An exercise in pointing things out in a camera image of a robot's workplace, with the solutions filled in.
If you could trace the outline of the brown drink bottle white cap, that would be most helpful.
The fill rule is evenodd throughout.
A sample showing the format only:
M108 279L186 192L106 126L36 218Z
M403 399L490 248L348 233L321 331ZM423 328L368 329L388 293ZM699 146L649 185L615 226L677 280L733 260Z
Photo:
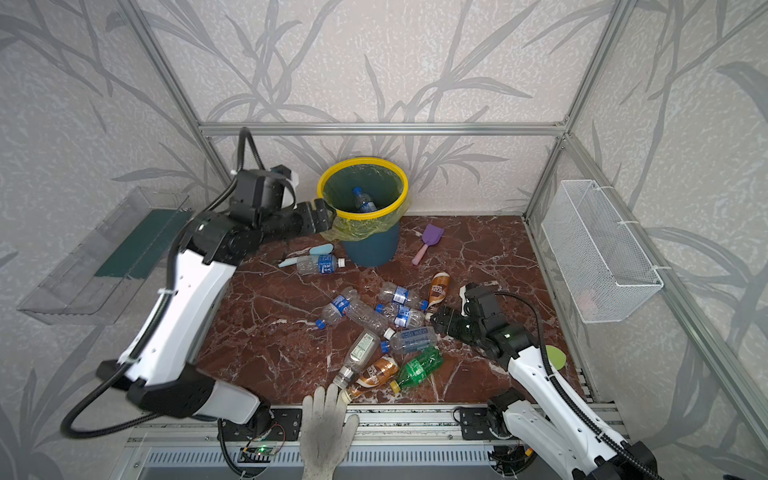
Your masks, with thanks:
M434 312L446 299L450 283L451 277L447 272L438 272L433 276L428 295L428 312Z

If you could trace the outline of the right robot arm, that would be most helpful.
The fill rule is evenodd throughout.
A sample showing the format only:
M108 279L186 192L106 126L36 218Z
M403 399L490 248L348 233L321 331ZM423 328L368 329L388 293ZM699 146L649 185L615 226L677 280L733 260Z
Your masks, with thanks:
M530 446L563 479L658 479L654 454L629 443L575 392L552 366L544 345L543 322L533 337L520 323L499 313L488 319L463 316L450 307L427 319L441 334L472 346L504 365L535 399L509 398L499 408L504 430Z

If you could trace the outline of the green soda bottle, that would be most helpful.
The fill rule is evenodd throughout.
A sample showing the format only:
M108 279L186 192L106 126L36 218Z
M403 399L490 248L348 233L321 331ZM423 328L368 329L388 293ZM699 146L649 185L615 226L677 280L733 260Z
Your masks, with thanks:
M390 387L395 394L399 394L419 386L443 364L440 350L435 346L428 347L402 367L397 378L390 382Z

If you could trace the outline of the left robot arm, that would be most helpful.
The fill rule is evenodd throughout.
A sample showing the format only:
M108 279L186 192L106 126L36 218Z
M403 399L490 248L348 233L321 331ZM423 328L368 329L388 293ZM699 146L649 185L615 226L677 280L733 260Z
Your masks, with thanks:
M177 234L171 244L166 285L150 316L121 356L102 363L102 382L64 417L61 434L92 439L162 416L214 419L240 425L252 436L274 422L268 401L200 371L193 363L236 268L261 245L320 233L336 217L322 199L258 209L253 223L217 211L216 199ZM125 391L143 416L95 430L75 427L76 418L111 388Z

